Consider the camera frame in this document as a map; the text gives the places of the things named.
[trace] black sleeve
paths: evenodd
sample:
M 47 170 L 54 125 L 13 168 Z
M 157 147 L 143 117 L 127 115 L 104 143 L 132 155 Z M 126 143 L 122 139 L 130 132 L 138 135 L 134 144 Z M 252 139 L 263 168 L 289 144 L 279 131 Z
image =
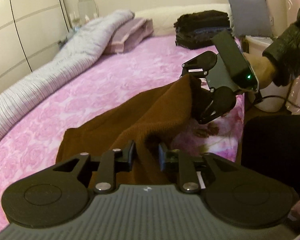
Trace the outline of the black sleeve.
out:
M 291 24 L 264 52 L 277 68 L 274 83 L 286 86 L 300 75 L 300 9 L 297 21 Z

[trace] oval mirror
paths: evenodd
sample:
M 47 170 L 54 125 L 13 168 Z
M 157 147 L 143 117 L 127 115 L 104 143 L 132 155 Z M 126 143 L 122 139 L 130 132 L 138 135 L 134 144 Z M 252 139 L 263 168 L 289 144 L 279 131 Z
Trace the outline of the oval mirror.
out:
M 88 16 L 90 20 L 99 17 L 98 8 L 94 0 L 79 0 L 78 10 L 82 22 L 85 22 L 86 16 Z

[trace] cord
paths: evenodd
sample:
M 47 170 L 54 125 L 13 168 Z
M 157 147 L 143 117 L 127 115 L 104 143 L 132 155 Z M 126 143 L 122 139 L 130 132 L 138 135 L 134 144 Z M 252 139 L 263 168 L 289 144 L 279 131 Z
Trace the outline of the cord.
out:
M 296 104 L 292 103 L 292 102 L 291 102 L 289 99 L 287 99 L 287 98 L 284 98 L 284 97 L 281 97 L 281 96 L 274 96 L 274 95 L 272 95 L 272 96 L 266 96 L 266 97 L 263 97 L 262 100 L 267 99 L 267 98 L 281 98 L 281 99 L 287 101 L 289 104 L 293 105 L 294 107 L 300 109 L 300 106 L 297 106 Z M 256 102 L 256 103 L 254 102 L 254 103 L 252 103 L 252 105 L 247 109 L 247 112 L 248 112 L 254 105 L 259 104 L 259 103 L 260 103 L 260 102 Z

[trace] black pants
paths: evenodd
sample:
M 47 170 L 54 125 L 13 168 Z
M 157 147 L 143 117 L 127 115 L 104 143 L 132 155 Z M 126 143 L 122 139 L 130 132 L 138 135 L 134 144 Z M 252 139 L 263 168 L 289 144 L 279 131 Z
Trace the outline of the black pants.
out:
M 241 165 L 293 187 L 300 197 L 300 115 L 249 121 L 243 132 Z

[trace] white trash can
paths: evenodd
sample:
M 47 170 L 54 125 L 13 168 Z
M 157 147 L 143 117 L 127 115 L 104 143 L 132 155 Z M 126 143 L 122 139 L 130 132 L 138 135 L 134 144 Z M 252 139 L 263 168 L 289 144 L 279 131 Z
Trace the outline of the white trash can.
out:
M 246 40 L 249 44 L 249 53 L 256 56 L 262 56 L 262 52 L 273 42 L 270 38 L 265 37 L 252 37 L 246 36 Z M 286 87 L 277 87 L 273 82 L 266 87 L 265 89 L 261 89 L 260 93 L 263 97 L 276 95 L 282 96 L 284 98 L 287 97 L 289 92 L 289 85 Z M 253 93 L 248 93 L 248 98 L 251 103 L 253 103 L 255 96 Z M 280 98 L 267 98 L 263 102 L 255 105 L 262 111 L 268 113 L 274 113 L 279 111 L 284 105 L 284 100 Z

